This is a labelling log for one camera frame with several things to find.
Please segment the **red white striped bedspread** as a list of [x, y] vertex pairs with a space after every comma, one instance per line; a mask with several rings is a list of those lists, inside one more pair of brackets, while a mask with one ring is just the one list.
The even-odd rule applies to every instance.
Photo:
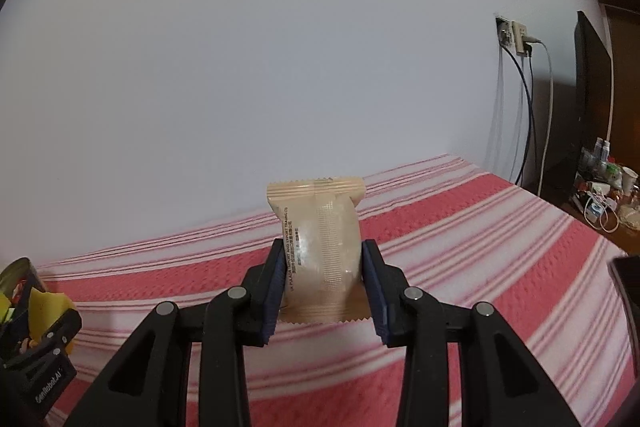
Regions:
[[[634, 384], [623, 303], [608, 275], [620, 250], [587, 225], [473, 164], [440, 155], [368, 176], [361, 232], [409, 282], [444, 303], [488, 301], [560, 389], [578, 421], [602, 426]], [[210, 225], [41, 262], [75, 303], [76, 379], [48, 421], [64, 423], [155, 303], [206, 303], [262, 262], [280, 221], [267, 204]], [[390, 426], [404, 351], [368, 321], [281, 324], [245, 353], [256, 426]]]

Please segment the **wall power socket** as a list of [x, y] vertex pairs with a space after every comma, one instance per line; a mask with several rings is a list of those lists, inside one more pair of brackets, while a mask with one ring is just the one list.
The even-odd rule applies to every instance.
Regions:
[[524, 24], [514, 22], [514, 20], [508, 20], [500, 15], [495, 17], [495, 21], [498, 43], [508, 49], [514, 50], [518, 56], [529, 54], [529, 35]]

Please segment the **cluttered side table items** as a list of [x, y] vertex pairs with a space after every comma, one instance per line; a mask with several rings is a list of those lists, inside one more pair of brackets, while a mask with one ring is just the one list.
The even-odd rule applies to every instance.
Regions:
[[598, 232], [639, 232], [639, 173], [616, 164], [610, 152], [611, 143], [602, 138], [582, 148], [570, 203]]

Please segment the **yellow sponge with green flecks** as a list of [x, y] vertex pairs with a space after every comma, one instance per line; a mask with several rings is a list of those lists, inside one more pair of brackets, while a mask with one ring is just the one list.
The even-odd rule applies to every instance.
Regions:
[[35, 348], [41, 343], [42, 338], [49, 329], [68, 311], [69, 319], [75, 331], [80, 329], [80, 315], [73, 301], [63, 293], [50, 293], [50, 291], [38, 291], [32, 288], [28, 299], [28, 335], [29, 349]]

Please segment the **round metal cookie tin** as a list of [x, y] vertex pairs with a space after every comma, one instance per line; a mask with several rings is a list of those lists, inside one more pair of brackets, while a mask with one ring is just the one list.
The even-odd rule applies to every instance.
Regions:
[[21, 257], [1, 272], [1, 323], [9, 322], [28, 309], [32, 290], [46, 291], [32, 260]]

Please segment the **beige snack packet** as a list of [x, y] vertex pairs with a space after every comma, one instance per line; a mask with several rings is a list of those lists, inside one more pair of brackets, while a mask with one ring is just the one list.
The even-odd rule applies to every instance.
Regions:
[[279, 319], [292, 324], [367, 320], [357, 206], [366, 184], [356, 176], [271, 183], [280, 219], [286, 283]]

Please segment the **black monitor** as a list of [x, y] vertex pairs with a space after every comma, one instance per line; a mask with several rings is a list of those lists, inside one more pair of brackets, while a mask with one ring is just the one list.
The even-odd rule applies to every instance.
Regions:
[[577, 12], [574, 30], [576, 58], [577, 171], [589, 179], [598, 170], [602, 142], [608, 134], [612, 61], [587, 15]]

